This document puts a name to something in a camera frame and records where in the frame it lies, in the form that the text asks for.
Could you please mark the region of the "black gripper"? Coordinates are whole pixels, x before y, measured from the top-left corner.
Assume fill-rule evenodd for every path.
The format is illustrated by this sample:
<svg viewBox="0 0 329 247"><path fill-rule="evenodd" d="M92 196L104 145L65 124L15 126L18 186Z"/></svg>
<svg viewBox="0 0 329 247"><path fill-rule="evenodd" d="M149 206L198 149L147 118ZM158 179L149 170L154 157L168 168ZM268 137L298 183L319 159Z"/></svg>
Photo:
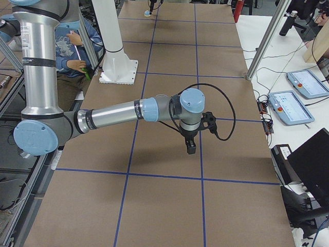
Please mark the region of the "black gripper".
<svg viewBox="0 0 329 247"><path fill-rule="evenodd" d="M196 153L196 144L194 141L195 136L198 134L198 130L185 130L181 129L182 135L185 138L185 143L187 147L188 154L195 154Z"/></svg>
<svg viewBox="0 0 329 247"><path fill-rule="evenodd" d="M156 1L150 1L150 13L153 12L155 3L156 3Z"/></svg>

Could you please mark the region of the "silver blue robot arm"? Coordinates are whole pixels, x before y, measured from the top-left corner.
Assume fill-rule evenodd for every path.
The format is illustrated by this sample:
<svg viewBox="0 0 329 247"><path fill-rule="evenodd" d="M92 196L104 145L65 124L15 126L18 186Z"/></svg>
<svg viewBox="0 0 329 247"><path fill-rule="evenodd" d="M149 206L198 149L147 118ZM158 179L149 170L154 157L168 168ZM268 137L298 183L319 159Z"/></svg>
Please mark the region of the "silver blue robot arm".
<svg viewBox="0 0 329 247"><path fill-rule="evenodd" d="M150 10L149 10L150 14L152 14L153 10L158 9L163 4L163 2L164 2L164 0L160 0L159 5L155 8L154 5L157 3L157 0L149 0L148 6L150 8Z"/></svg>
<svg viewBox="0 0 329 247"><path fill-rule="evenodd" d="M26 107L14 129L14 140L23 151L45 155L90 130L143 119L148 122L179 120L187 152L195 152L194 137L205 128L205 96L189 88L168 97L157 95L102 109L64 112L58 106L55 28L78 28L77 1L13 1L23 47Z"/></svg>

